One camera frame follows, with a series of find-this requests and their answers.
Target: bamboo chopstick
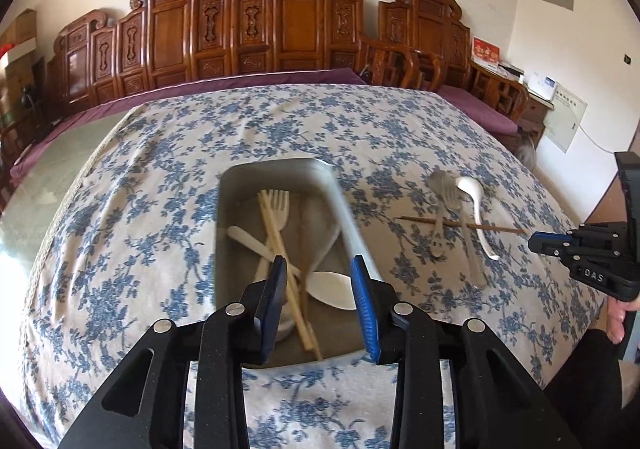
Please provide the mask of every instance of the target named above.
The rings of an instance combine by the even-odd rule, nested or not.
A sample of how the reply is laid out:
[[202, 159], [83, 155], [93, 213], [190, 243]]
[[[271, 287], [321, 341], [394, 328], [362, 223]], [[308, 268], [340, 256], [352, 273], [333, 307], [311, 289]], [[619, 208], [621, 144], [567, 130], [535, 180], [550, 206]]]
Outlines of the bamboo chopstick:
[[306, 280], [308, 280], [309, 272], [309, 235], [306, 230], [306, 214], [308, 212], [308, 205], [305, 205], [305, 196], [300, 195], [298, 205], [298, 238], [300, 240], [300, 313], [303, 319], [306, 321], [307, 326], [310, 329], [312, 337], [315, 337], [311, 324], [309, 323], [309, 294], [306, 291]]
[[[435, 218], [421, 218], [418, 216], [401, 216], [398, 218], [399, 220], [407, 220], [409, 222], [418, 222], [422, 224], [434, 224], [436, 222]], [[451, 220], [444, 220], [442, 222], [447, 227], [462, 227], [460, 222], [452, 222]], [[478, 224], [467, 224], [467, 227], [470, 229], [482, 229], [483, 231], [496, 231], [500, 233], [514, 233], [514, 234], [527, 234], [524, 229], [513, 229], [511, 227], [498, 227], [498, 225], [478, 225]]]
[[313, 350], [314, 353], [318, 355], [320, 353], [318, 341], [314, 341], [315, 336], [312, 336], [309, 333], [305, 320], [303, 319], [300, 312], [300, 305], [298, 304], [298, 285], [296, 284], [295, 277], [293, 277], [293, 274], [289, 269], [289, 258], [287, 257], [287, 251], [284, 248], [284, 243], [282, 242], [280, 232], [276, 227], [275, 217], [273, 216], [273, 210], [271, 209], [271, 206], [269, 204], [267, 191], [262, 190], [258, 193], [258, 203], [260, 204], [262, 220], [264, 221], [265, 229], [267, 229], [267, 236], [271, 242], [273, 252], [276, 255], [283, 256], [287, 261], [287, 301], [289, 302], [289, 307], [291, 308], [291, 315], [296, 322], [296, 327], [298, 328], [298, 334], [300, 335], [302, 346], [306, 352]]

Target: floral tablecloth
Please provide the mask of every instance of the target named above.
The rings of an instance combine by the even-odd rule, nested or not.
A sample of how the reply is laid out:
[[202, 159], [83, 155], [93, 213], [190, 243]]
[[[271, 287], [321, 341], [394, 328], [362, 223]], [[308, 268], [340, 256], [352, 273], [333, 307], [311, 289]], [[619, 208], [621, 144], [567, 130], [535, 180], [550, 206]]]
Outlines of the floral tablecloth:
[[[213, 310], [218, 179], [234, 164], [313, 156], [335, 166], [380, 274], [432, 317], [481, 317], [541, 385], [569, 356], [603, 298], [572, 281], [527, 237], [489, 234], [490, 284], [468, 283], [457, 229], [430, 256], [434, 169], [474, 176], [483, 215], [562, 232], [571, 223], [491, 136], [437, 95], [363, 86], [271, 86], [146, 103], [96, 150], [47, 233], [22, 326], [22, 413], [55, 446], [151, 323]], [[244, 372], [252, 447], [388, 447], [396, 371], [362, 353]], [[188, 388], [185, 445], [193, 431]], [[447, 406], [446, 438], [452, 443]]]

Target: white plastic spoon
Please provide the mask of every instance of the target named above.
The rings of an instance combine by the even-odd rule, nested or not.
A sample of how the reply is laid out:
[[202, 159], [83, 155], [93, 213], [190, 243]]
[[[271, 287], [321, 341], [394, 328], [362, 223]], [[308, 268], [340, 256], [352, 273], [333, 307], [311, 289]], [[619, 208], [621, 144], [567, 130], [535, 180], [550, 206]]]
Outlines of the white plastic spoon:
[[[273, 251], [244, 229], [232, 225], [227, 228], [226, 234], [247, 249], [268, 259], [269, 262], [273, 261]], [[294, 276], [300, 278], [298, 267], [290, 265], [289, 268]], [[312, 298], [324, 304], [343, 310], [356, 310], [351, 291], [351, 278], [348, 275], [338, 272], [313, 272], [306, 281], [306, 290]]]
[[[482, 225], [480, 217], [480, 203], [484, 196], [482, 184], [470, 176], [460, 176], [456, 179], [456, 185], [458, 189], [467, 193], [474, 201], [474, 220], [477, 225]], [[500, 256], [494, 252], [494, 249], [491, 248], [491, 245], [489, 245], [489, 242], [486, 240], [484, 231], [482, 229], [476, 229], [476, 233], [478, 233], [478, 239], [480, 240], [480, 245], [482, 245], [484, 253], [491, 259], [500, 259]]]

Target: finger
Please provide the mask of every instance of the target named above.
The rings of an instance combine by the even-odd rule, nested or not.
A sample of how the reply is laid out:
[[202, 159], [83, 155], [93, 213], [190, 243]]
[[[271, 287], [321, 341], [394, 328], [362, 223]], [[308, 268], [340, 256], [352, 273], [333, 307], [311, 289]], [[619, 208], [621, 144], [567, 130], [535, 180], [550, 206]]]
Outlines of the finger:
[[620, 321], [607, 317], [607, 337], [613, 344], [620, 344], [625, 338], [625, 327]]
[[618, 301], [618, 307], [628, 312], [637, 312], [640, 310], [640, 301], [638, 301], [638, 299], [636, 299], [635, 301], [630, 301], [628, 303], [624, 301]]
[[610, 317], [619, 323], [625, 320], [625, 311], [620, 307], [620, 301], [617, 299], [610, 299], [607, 306], [607, 317]]

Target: rectangular pan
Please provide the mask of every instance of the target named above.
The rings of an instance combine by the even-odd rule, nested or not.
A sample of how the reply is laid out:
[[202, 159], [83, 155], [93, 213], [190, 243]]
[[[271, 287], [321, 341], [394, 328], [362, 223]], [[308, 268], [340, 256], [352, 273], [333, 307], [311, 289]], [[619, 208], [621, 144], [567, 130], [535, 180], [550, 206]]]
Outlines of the rectangular pan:
[[[287, 158], [233, 166], [220, 177], [214, 288], [216, 308], [237, 301], [254, 280], [259, 256], [228, 238], [226, 229], [237, 225], [262, 243], [266, 231], [256, 194], [262, 189], [290, 192], [289, 220], [281, 231], [291, 262], [308, 263], [330, 233], [340, 225], [340, 236], [317, 270], [350, 274], [356, 254], [363, 255], [370, 276], [382, 280], [364, 243], [353, 214], [334, 177], [332, 167], [313, 158]], [[362, 349], [355, 311], [340, 310], [309, 297], [308, 316], [325, 357]], [[276, 344], [267, 366], [287, 366], [313, 360], [294, 329]]]

